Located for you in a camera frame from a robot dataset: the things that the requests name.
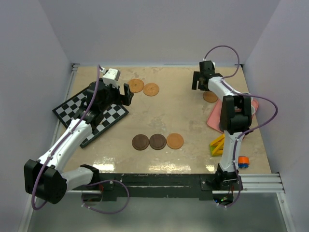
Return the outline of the light orange wooden coaster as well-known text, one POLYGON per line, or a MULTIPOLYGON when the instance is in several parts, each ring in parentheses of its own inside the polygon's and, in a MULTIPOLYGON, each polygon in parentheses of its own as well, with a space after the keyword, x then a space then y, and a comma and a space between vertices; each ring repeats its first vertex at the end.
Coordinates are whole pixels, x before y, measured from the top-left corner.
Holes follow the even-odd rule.
POLYGON ((184 144, 184 139, 183 137, 178 134, 178 133, 171 133, 168 137, 167 137, 167 145, 171 148, 171 149, 179 149, 183 146, 184 144))

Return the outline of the dark brown wooden coaster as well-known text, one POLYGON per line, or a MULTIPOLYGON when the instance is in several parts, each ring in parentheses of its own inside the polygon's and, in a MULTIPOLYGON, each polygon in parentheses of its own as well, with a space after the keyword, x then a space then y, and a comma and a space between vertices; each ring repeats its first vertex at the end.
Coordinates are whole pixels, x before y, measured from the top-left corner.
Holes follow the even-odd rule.
POLYGON ((132 146, 136 149, 136 150, 145 150, 149 145, 149 139, 146 135, 144 134, 138 134, 135 135, 132 139, 132 146))

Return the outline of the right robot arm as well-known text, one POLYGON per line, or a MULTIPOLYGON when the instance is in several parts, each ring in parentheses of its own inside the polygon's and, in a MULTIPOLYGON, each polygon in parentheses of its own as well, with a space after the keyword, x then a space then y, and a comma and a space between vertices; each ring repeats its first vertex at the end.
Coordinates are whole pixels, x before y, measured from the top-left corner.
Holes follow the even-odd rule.
POLYGON ((211 187, 226 190, 240 182, 238 159, 243 137, 252 124, 251 97, 243 96, 226 83, 210 60, 199 63, 199 71, 193 74, 192 89, 211 91, 222 102, 220 125, 225 141, 211 187))

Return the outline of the round light cork coaster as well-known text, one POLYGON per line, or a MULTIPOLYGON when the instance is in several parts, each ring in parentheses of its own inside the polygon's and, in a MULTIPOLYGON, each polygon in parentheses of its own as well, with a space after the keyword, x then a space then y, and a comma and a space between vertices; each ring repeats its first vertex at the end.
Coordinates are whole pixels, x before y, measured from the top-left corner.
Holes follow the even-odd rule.
POLYGON ((155 83, 148 83, 144 86, 143 93, 147 96, 155 96, 159 93, 159 86, 155 83))

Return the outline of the scalloped light cork coaster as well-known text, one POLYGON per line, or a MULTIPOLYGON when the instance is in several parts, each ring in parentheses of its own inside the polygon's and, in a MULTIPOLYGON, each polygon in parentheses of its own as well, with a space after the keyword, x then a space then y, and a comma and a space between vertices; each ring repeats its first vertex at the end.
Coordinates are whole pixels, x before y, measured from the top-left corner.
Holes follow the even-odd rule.
POLYGON ((132 93, 141 92, 144 88, 144 82, 137 78, 130 80, 128 84, 132 93))

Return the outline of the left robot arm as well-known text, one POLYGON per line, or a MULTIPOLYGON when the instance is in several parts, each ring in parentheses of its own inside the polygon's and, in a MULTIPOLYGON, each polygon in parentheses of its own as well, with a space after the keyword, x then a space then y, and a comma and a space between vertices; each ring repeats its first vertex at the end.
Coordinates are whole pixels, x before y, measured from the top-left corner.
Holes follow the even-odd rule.
POLYGON ((24 165, 25 190, 31 195, 32 207, 35 199, 56 204, 69 190, 80 186, 96 189, 100 184, 99 170, 84 164, 79 168, 64 172, 67 162, 90 135, 97 135, 98 126, 104 120, 104 112, 112 105, 121 107, 131 104, 133 93, 129 84, 124 84, 121 94, 118 85, 105 84, 102 79, 92 82, 83 92, 83 98, 72 98, 79 103, 71 111, 70 124, 59 140, 37 160, 29 159, 24 165))

